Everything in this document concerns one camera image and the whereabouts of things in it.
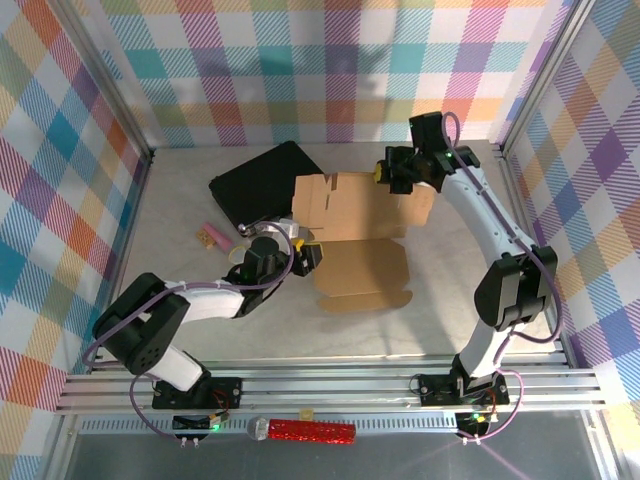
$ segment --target black tablet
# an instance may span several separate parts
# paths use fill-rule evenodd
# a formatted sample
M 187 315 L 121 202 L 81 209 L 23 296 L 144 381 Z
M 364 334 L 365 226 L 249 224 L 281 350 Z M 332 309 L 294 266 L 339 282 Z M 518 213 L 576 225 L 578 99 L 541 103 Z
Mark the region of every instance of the black tablet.
M 242 235 L 262 220 L 291 213 L 296 177 L 323 173 L 293 141 L 243 163 L 209 183 L 213 198 Z

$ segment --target plaid wall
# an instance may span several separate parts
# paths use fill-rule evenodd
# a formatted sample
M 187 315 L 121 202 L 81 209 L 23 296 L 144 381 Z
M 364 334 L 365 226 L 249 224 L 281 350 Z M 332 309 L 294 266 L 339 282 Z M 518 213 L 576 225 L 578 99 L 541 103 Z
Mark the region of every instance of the plaid wall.
M 142 163 L 46 1 L 0 12 L 0 479 L 31 479 Z
M 609 394 L 617 442 L 640 454 L 640 2 L 599 0 L 513 167 L 559 256 L 567 330 Z
M 518 115 L 518 111 L 520 110 L 522 103 L 524 102 L 525 98 L 527 98 L 527 95 L 529 94 L 529 90 L 533 85 L 533 81 L 535 80 L 536 75 L 544 65 L 544 61 L 546 60 L 547 55 L 549 54 L 549 51 L 553 46 L 553 41 L 558 35 L 558 32 L 560 31 L 560 28 L 562 27 L 563 22 L 567 18 L 567 14 L 569 13 L 569 10 L 571 9 L 571 6 L 573 5 L 574 1 L 575 0 L 562 0 L 562 5 L 560 6 L 560 8 L 557 10 L 555 14 L 553 22 L 551 23 L 551 26 L 547 31 L 546 36 L 544 37 L 544 41 L 540 46 L 540 50 L 536 54 L 534 61 L 531 63 L 531 66 L 529 67 L 529 71 L 527 72 L 524 81 L 522 82 L 522 84 L 520 85 L 520 88 L 518 89 L 516 98 L 509 108 L 509 113 L 507 114 L 507 118 L 505 122 L 502 124 L 494 123 L 492 130 L 497 130 L 498 134 L 494 138 L 494 135 L 490 133 L 489 137 L 491 141 L 495 141 L 496 143 L 499 143 L 499 144 L 502 144 L 504 142 L 504 139 L 509 131 L 509 128 L 511 128 L 511 125 L 513 124 L 513 121 Z
M 563 8 L 562 0 L 75 4 L 148 141 L 170 147 L 399 141 L 408 117 L 433 110 L 455 111 L 463 138 L 487 138 L 531 81 Z

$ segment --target wire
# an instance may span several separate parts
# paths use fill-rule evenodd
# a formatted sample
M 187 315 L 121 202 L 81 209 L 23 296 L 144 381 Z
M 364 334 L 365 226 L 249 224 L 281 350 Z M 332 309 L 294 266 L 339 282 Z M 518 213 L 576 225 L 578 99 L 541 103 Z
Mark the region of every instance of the wire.
M 267 293 L 267 296 L 264 297 L 262 299 L 263 302 L 266 302 L 267 300 L 269 300 L 271 298 L 271 295 L 273 295 L 274 293 L 276 293 L 278 291 L 278 289 L 280 288 L 280 285 L 282 285 L 282 282 L 280 282 L 278 285 L 276 285 L 275 287 L 273 287 L 273 289 Z
M 156 296 L 154 296 L 153 298 L 151 298 L 150 300 L 145 302 L 144 305 L 142 305 L 140 308 L 138 308 L 136 311 L 134 311 L 128 317 L 124 318 L 121 322 L 118 322 L 115 326 L 111 327 L 104 334 L 100 335 L 95 340 L 95 342 L 93 342 L 91 345 L 89 345 L 87 350 L 82 355 L 82 363 L 84 363 L 89 368 L 94 368 L 96 366 L 118 365 L 120 362 L 116 362 L 116 361 L 106 361 L 106 362 L 95 362 L 95 361 L 92 361 L 92 360 L 90 360 L 91 354 L 93 352 L 97 351 L 98 348 L 100 348 L 100 346 L 103 345 L 104 342 L 109 340 L 113 335 L 115 335 L 120 330 L 122 330 L 124 327 L 129 325 L 135 319 L 137 319 L 139 315 L 141 315 L 142 313 L 148 311 L 156 303 L 158 303 L 160 300 L 162 300 L 164 297 L 166 297 L 167 295 L 169 295 L 171 293 L 178 292 L 178 291 L 191 290 L 191 289 L 194 289 L 194 288 L 211 288 L 211 289 L 214 289 L 214 290 L 231 290 L 231 291 L 234 291 L 234 292 L 235 291 L 243 291 L 243 290 L 263 290 L 263 289 L 271 288 L 273 286 L 275 286 L 276 289 L 277 289 L 280 286 L 280 284 L 282 283 L 282 281 L 285 279 L 285 277 L 291 271 L 291 267 L 293 266 L 293 258 L 294 258 L 294 252 L 295 251 L 294 251 L 293 245 L 291 243 L 291 239 L 289 238 L 287 233 L 284 231 L 284 229 L 282 227 L 280 227 L 280 225 L 277 225 L 277 224 L 272 223 L 272 222 L 260 222 L 258 225 L 267 225 L 267 226 L 274 227 L 276 230 L 278 230 L 284 236 L 284 238 L 285 238 L 285 240 L 287 242 L 287 247 L 288 247 L 288 250 L 289 250 L 289 261 L 287 262 L 287 265 L 285 266 L 285 268 L 282 271 L 282 273 L 280 275 L 278 275 L 278 277 L 276 277 L 272 281 L 267 282 L 267 283 L 262 284 L 262 285 L 226 285 L 226 284 L 221 284 L 221 283 L 216 283 L 216 282 L 191 282 L 191 283 L 186 283 L 184 285 L 179 285 L 179 286 L 172 287 L 172 288 L 167 288 L 166 290 L 163 290 L 162 292 L 158 293 Z M 136 375 L 131 380 L 131 385 L 129 386 L 129 400 L 131 401 L 131 406 L 133 407 L 134 411 L 136 412 L 138 417 L 140 417 L 140 420 L 142 420 L 142 422 L 147 427 L 149 427 L 149 429 L 151 429 L 153 432 L 157 433 L 161 437 L 168 438 L 168 439 L 170 439 L 172 441 L 178 441 L 178 442 L 181 443 L 181 440 L 179 440 L 174 435 L 169 434 L 167 432 L 163 432 L 162 430 L 157 428 L 142 413 L 142 410 L 140 409 L 140 407 L 136 403 L 135 395 L 134 395 L 134 387 L 136 385 L 136 382 L 140 379 L 140 377 L 141 377 L 141 375 Z M 223 408 L 222 407 L 222 403 L 219 401 L 219 399 L 218 399 L 218 403 L 220 405 L 220 408 Z M 224 413 L 227 413 L 229 411 L 228 407 L 229 407 L 229 402 L 227 400 L 227 408 L 226 408 Z
M 409 380 L 409 391 L 411 393 L 413 393 L 414 395 L 418 395 L 418 396 L 422 396 L 423 394 L 420 392 L 420 390 L 417 390 L 413 387 L 411 387 L 411 385 L 413 384 L 413 381 L 416 380 L 417 378 L 419 378 L 422 374 L 421 373 L 416 373 L 414 376 L 411 377 L 411 379 Z
M 138 417 L 140 417 L 140 420 L 142 420 L 142 422 L 147 427 L 149 427 L 151 430 L 153 430 L 155 433 L 157 433 L 161 437 L 168 438 L 171 441 L 180 442 L 180 439 L 178 439 L 176 436 L 171 435 L 170 433 L 167 433 L 167 432 L 163 432 L 158 427 L 156 427 L 153 423 L 151 423 L 151 420 L 149 420 L 147 417 L 145 417 L 145 415 L 142 413 L 142 410 L 140 409 L 140 407 L 136 403 L 136 398 L 135 398 L 135 394 L 134 394 L 134 391 L 133 391 L 133 389 L 134 389 L 134 387 L 136 385 L 136 382 L 140 379 L 140 377 L 141 377 L 141 375 L 136 375 L 135 377 L 133 377 L 133 380 L 131 380 L 131 385 L 129 385 L 129 400 L 131 400 L 131 406 L 133 407 L 135 412 L 138 414 Z
M 453 144 L 451 143 L 451 139 L 447 134 L 447 119 L 449 118 L 453 120 L 456 127 L 455 140 Z M 527 257 L 529 257 L 529 259 L 538 268 L 538 270 L 540 271 L 540 274 L 544 277 L 545 281 L 549 285 L 549 288 L 551 289 L 551 294 L 553 295 L 553 299 L 556 305 L 556 311 L 557 311 L 557 317 L 558 317 L 556 321 L 555 329 L 549 337 L 547 338 L 532 337 L 531 335 L 527 335 L 526 333 L 516 332 L 514 327 L 513 329 L 511 329 L 511 332 L 509 332 L 509 335 L 507 335 L 507 338 L 505 338 L 505 340 L 502 342 L 502 344 L 498 348 L 496 355 L 493 359 L 493 363 L 494 365 L 496 365 L 496 372 L 502 375 L 514 375 L 519 382 L 520 395 L 518 396 L 518 401 L 516 402 L 514 409 L 511 411 L 511 414 L 509 415 L 509 417 L 507 417 L 504 423 L 500 425 L 493 432 L 487 433 L 481 437 L 483 440 L 486 440 L 496 436 L 497 434 L 502 432 L 505 428 L 507 428 L 507 426 L 513 421 L 513 419 L 517 415 L 518 411 L 520 410 L 520 406 L 522 405 L 522 397 L 524 396 L 524 381 L 522 380 L 522 376 L 520 376 L 520 374 L 515 370 L 503 370 L 498 367 L 498 365 L 500 364 L 500 359 L 502 358 L 502 355 L 504 354 L 507 347 L 509 346 L 509 343 L 511 342 L 511 338 L 515 335 L 537 344 L 545 344 L 545 343 L 550 343 L 555 341 L 560 336 L 560 333 L 564 328 L 564 316 L 562 314 L 562 301 L 560 300 L 560 293 L 558 292 L 558 288 L 555 285 L 555 281 L 553 279 L 553 275 L 551 275 L 551 272 L 549 272 L 549 270 L 544 266 L 544 264 L 540 261 L 540 259 L 533 253 L 533 251 L 529 248 L 529 246 L 526 245 L 522 240 L 520 240 L 520 238 L 518 237 L 518 234 L 511 227 L 511 225 L 509 224 L 507 219 L 504 217 L 504 215 L 502 214 L 502 212 L 500 211 L 496 203 L 491 198 L 491 195 L 489 195 L 489 193 L 485 190 L 485 188 L 482 186 L 482 183 L 480 183 L 480 180 L 478 180 L 477 177 L 471 172 L 471 169 L 467 166 L 467 164 L 464 162 L 462 157 L 460 157 L 460 155 L 456 151 L 455 147 L 458 145 L 458 142 L 460 140 L 460 130 L 461 130 L 460 119 L 458 118 L 458 116 L 453 112 L 446 112 L 442 116 L 441 128 L 442 128 L 442 136 L 444 137 L 447 147 L 453 154 L 453 157 L 456 159 L 460 167 L 464 170 L 465 174 L 469 177 L 469 180 L 471 180 L 471 183 L 473 183 L 478 193 L 480 193 L 482 195 L 482 198 L 487 202 L 487 205 L 489 205 L 489 208 L 491 208 L 492 212 L 495 214 L 496 218 L 498 219 L 502 227 L 507 231 L 507 234 L 509 235 L 510 240 L 514 242 L 527 255 Z M 459 432 L 461 432 L 461 434 L 467 438 L 474 438 L 468 433 L 462 432 L 462 430 L 459 430 Z
M 453 144 L 451 143 L 451 139 L 447 134 L 448 118 L 451 118 L 454 121 L 456 126 L 455 141 Z M 478 192 L 482 195 L 482 198 L 487 202 L 487 205 L 489 205 L 489 208 L 491 208 L 491 211 L 495 214 L 496 218 L 498 219 L 502 227 L 504 227 L 504 229 L 507 231 L 507 234 L 509 235 L 510 239 L 527 255 L 527 257 L 529 257 L 529 259 L 533 262 L 533 264 L 538 268 L 538 270 L 540 271 L 540 274 L 544 277 L 545 281 L 549 285 L 549 288 L 551 289 L 551 294 L 553 295 L 553 299 L 555 301 L 556 310 L 558 314 L 556 327 L 553 333 L 551 334 L 551 336 L 547 338 L 536 338 L 536 337 L 532 337 L 531 335 L 527 335 L 525 333 L 516 332 L 516 331 L 512 331 L 510 336 L 516 335 L 518 337 L 524 338 L 525 340 L 528 340 L 533 343 L 538 343 L 538 344 L 553 342 L 560 336 L 560 332 L 564 327 L 564 315 L 562 314 L 562 301 L 560 300 L 560 292 L 558 292 L 558 288 L 556 287 L 555 281 L 553 279 L 553 275 L 551 275 L 551 272 L 549 272 L 549 270 L 544 266 L 544 264 L 540 261 L 540 259 L 531 251 L 531 249 L 522 240 L 520 240 L 520 237 L 515 232 L 515 230 L 511 227 L 511 225 L 509 224 L 507 219 L 504 217 L 504 215 L 502 215 L 500 208 L 498 208 L 496 203 L 493 201 L 493 199 L 491 198 L 491 195 L 489 195 L 487 190 L 485 190 L 485 188 L 482 186 L 482 183 L 480 183 L 480 180 L 478 180 L 477 177 L 471 172 L 471 169 L 469 168 L 469 166 L 464 162 L 464 160 L 462 160 L 462 157 L 460 157 L 460 155 L 456 151 L 455 147 L 458 145 L 458 141 L 460 140 L 460 119 L 455 113 L 446 112 L 442 116 L 442 134 L 447 144 L 447 147 L 449 148 L 449 150 L 451 150 L 451 153 L 453 154 L 453 157 L 456 159 L 460 167 L 462 167 L 465 174 L 471 180 L 471 183 L 473 183 L 474 187 L 476 187 Z M 505 340 L 505 342 L 502 345 L 506 349 L 505 344 L 507 344 L 507 340 Z
M 493 415 L 493 414 L 496 413 L 496 411 L 498 409 L 498 399 L 496 397 L 495 392 L 493 390 L 491 390 L 490 388 L 487 389 L 487 393 L 491 397 L 491 415 Z
M 103 345 L 112 336 L 114 336 L 116 333 L 118 333 L 120 330 L 122 330 L 124 327 L 129 325 L 136 318 L 138 318 L 139 315 L 147 312 L 156 303 L 158 303 L 160 300 L 162 300 L 164 297 L 166 297 L 171 293 L 181 292 L 185 290 L 192 290 L 194 288 L 210 288 L 213 290 L 230 290 L 232 292 L 237 292 L 237 291 L 243 291 L 243 290 L 264 290 L 264 289 L 271 288 L 273 286 L 277 286 L 280 282 L 282 282 L 285 279 L 285 277 L 291 271 L 291 267 L 293 266 L 293 258 L 294 258 L 295 251 L 294 251 L 293 245 L 291 244 L 291 239 L 289 238 L 287 233 L 284 231 L 284 229 L 280 225 L 273 222 L 260 222 L 258 225 L 267 225 L 270 227 L 274 227 L 284 236 L 287 242 L 287 247 L 289 249 L 289 261 L 287 262 L 287 265 L 285 266 L 284 270 L 280 275 L 278 275 L 272 281 L 262 285 L 226 285 L 219 282 L 190 282 L 190 283 L 178 285 L 176 287 L 167 288 L 166 290 L 163 290 L 162 292 L 158 293 L 156 296 L 148 300 L 144 305 L 138 308 L 131 315 L 129 315 L 128 317 L 118 322 L 113 327 L 111 327 L 104 334 L 100 335 L 95 340 L 95 342 L 89 345 L 87 350 L 82 355 L 82 363 L 84 363 L 89 368 L 94 368 L 97 366 L 113 365 L 115 363 L 114 361 L 108 361 L 108 362 L 92 361 L 90 360 L 91 354 L 96 350 L 98 350 L 98 348 L 100 348 L 100 346 Z
M 220 395 L 221 397 L 224 397 L 224 406 L 222 404 L 222 401 L 220 400 L 220 397 L 218 396 Z M 229 413 L 229 397 L 227 397 L 227 394 L 224 393 L 222 390 L 214 390 L 213 391 L 213 396 L 216 398 L 216 401 L 218 402 L 218 406 L 224 410 L 224 412 L 222 413 L 217 413 L 216 415 L 224 415 L 225 413 Z

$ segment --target white table surface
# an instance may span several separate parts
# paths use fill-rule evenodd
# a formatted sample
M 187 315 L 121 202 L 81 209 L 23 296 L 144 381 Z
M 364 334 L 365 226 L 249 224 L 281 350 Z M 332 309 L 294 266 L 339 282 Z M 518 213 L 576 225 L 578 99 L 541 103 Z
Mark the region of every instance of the white table surface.
M 467 142 L 508 210 L 508 198 L 491 146 Z M 382 143 L 302 145 L 327 173 L 372 171 Z M 159 150 L 151 167 L 125 270 L 123 287 L 153 272 L 174 281 L 216 280 L 231 267 L 217 247 L 206 250 L 195 233 L 203 222 L 234 241 L 241 237 L 213 200 L 209 181 L 268 147 Z M 333 355 L 454 354 L 477 322 L 473 292 L 486 273 L 480 250 L 455 210 L 438 196 L 427 225 L 410 228 L 404 244 L 413 300 L 402 309 L 349 315 L 322 311 L 311 276 L 293 275 L 265 304 L 244 318 L 183 325 L 174 344 L 202 361 Z M 528 333 L 548 335 L 542 316 Z M 548 351 L 521 339 L 511 351 Z

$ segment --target tan object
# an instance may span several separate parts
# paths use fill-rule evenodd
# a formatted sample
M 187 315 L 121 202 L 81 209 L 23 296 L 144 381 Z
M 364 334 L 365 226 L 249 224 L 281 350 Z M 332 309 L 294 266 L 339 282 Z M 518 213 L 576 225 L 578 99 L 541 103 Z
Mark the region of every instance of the tan object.
M 402 238 L 410 225 L 424 225 L 435 190 L 414 188 L 392 195 L 368 173 L 309 175 L 296 179 L 293 219 L 322 242 L 324 256 L 314 284 L 330 313 L 405 306 L 409 267 Z
M 213 237 L 205 232 L 203 228 L 198 230 L 198 232 L 196 233 L 196 237 L 198 237 L 200 243 L 202 243 L 202 245 L 204 245 L 207 250 L 209 250 L 216 244 L 216 241 L 213 239 Z
M 298 420 L 303 422 L 313 422 L 313 408 L 303 408 L 298 413 Z

